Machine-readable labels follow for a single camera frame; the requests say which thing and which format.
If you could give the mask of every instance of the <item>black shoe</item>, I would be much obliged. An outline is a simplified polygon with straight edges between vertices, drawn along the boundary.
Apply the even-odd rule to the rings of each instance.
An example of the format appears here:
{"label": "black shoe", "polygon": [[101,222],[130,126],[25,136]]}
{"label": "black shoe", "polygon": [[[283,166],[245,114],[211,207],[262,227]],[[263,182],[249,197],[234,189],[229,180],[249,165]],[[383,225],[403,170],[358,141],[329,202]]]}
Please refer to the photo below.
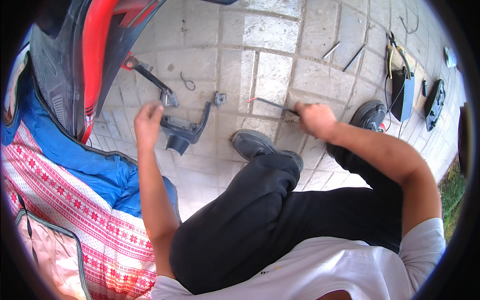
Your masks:
{"label": "black shoe", "polygon": [[293,158],[300,172],[303,170],[303,159],[300,155],[292,151],[278,149],[268,136],[255,130],[239,130],[233,136],[233,147],[241,157],[248,161],[260,155],[276,154]]}
{"label": "black shoe", "polygon": [[[373,131],[378,131],[380,124],[382,124],[387,108],[380,100],[373,100],[360,106],[355,114],[353,114],[350,125],[365,128]],[[349,152],[345,148],[334,146],[327,143],[327,153],[331,158],[342,160],[346,153]]]}

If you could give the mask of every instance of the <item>pink fabric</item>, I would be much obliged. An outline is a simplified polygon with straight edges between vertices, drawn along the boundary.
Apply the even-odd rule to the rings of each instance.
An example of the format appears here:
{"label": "pink fabric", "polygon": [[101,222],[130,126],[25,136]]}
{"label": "pink fabric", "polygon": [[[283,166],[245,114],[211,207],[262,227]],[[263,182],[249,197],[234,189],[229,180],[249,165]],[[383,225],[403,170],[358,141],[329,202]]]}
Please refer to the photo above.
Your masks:
{"label": "pink fabric", "polygon": [[48,276],[62,294],[78,300],[86,299],[80,282],[75,239],[53,231],[32,218],[29,221],[32,239],[28,235],[26,216],[20,219],[18,231],[30,254],[33,244],[42,274]]}
{"label": "pink fabric", "polygon": [[23,122],[13,142],[2,148],[2,167],[14,216],[21,208],[19,193],[29,212],[77,235],[94,299],[150,298],[156,268],[141,219],[112,209],[89,186],[44,157]]}

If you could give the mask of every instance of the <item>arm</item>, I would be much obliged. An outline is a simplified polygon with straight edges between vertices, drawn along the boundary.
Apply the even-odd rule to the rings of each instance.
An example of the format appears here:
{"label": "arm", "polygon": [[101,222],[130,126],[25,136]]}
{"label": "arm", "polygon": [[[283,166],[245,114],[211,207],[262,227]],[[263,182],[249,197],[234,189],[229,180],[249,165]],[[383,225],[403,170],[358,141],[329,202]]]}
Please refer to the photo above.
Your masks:
{"label": "arm", "polygon": [[156,274],[175,278],[168,257],[170,245],[179,226],[170,198],[156,164],[154,147],[160,129],[163,107],[144,105],[135,118],[138,148],[138,181],[142,218],[155,256]]}
{"label": "arm", "polygon": [[350,150],[402,187],[402,236],[425,220],[442,217],[435,179],[410,145],[387,134],[339,122],[325,104],[299,102],[295,108],[301,115],[300,126],[307,133]]}

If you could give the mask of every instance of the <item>pliers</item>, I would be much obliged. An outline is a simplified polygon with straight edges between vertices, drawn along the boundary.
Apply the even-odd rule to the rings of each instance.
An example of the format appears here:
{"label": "pliers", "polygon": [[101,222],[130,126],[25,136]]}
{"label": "pliers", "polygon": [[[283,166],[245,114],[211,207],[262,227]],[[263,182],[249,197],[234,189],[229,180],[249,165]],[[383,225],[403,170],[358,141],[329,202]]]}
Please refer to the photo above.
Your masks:
{"label": "pliers", "polygon": [[407,78],[410,80],[410,66],[408,65],[407,58],[405,57],[405,52],[403,51],[403,48],[400,46],[397,46],[395,42],[395,36],[393,35],[393,32],[390,31],[390,35],[387,33],[387,38],[390,40],[390,44],[387,45],[387,50],[388,50],[388,62],[387,62],[387,67],[388,67],[388,77],[392,79],[392,56],[393,56],[393,48],[396,48],[398,53],[400,53],[400,56],[403,59],[403,62],[407,66]]}

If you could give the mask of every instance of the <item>stone tile floor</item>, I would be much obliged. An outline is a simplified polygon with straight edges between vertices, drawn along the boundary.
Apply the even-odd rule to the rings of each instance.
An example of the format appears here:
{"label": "stone tile floor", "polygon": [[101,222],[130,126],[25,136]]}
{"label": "stone tile floor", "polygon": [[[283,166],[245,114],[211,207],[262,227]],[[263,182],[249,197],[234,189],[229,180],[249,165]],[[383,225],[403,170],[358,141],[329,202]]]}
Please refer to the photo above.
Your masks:
{"label": "stone tile floor", "polygon": [[[407,34],[400,17],[406,19]],[[300,153],[305,162],[296,191],[367,186],[343,170],[325,151],[325,144],[304,134],[298,118],[261,102],[259,96],[293,107],[296,101],[327,103],[348,122],[366,101],[385,101],[387,31],[406,49],[415,73],[414,109],[402,124],[392,117],[387,134],[411,144],[429,164],[437,181],[456,155],[459,106],[465,101],[462,75],[447,68],[443,47],[451,46],[442,26],[421,0],[239,0],[221,6],[200,0],[168,0],[148,23],[132,54],[154,67],[170,86],[180,107],[165,113],[198,122],[206,101],[216,90],[228,102],[213,108],[199,143],[183,156],[165,150],[159,135],[156,156],[163,175],[177,186],[183,220],[221,194],[246,162],[233,149],[232,135],[254,129],[280,148]],[[322,56],[337,41],[340,46]],[[361,56],[342,72],[360,47]],[[393,56],[396,69],[401,66]],[[189,91],[180,79],[195,81]],[[436,128],[426,131],[421,81],[429,90],[437,79],[446,82],[445,107]],[[391,99],[391,82],[387,97]],[[120,69],[95,122],[92,145],[137,157],[133,118],[141,104],[159,99],[159,90],[140,74]]]}

